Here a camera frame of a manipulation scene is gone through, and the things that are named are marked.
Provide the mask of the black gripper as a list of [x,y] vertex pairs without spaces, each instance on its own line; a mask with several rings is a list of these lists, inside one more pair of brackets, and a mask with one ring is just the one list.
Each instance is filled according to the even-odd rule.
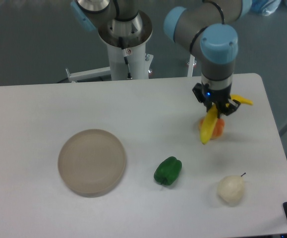
[[229,116],[237,111],[241,103],[235,99],[229,99],[232,82],[229,79],[213,81],[203,78],[192,91],[199,103],[206,107],[208,112],[213,104],[217,104],[218,118],[222,115]]

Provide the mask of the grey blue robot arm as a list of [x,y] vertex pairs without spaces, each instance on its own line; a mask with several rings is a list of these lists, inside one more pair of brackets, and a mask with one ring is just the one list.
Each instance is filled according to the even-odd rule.
[[[205,0],[194,10],[175,7],[164,20],[164,33],[201,62],[201,82],[193,93],[207,109],[216,107],[217,117],[240,106],[230,94],[238,54],[238,35],[231,23],[250,7],[249,0]],[[74,0],[71,8],[80,24],[96,30],[106,44],[112,80],[148,78],[145,45],[153,27],[138,1]]]

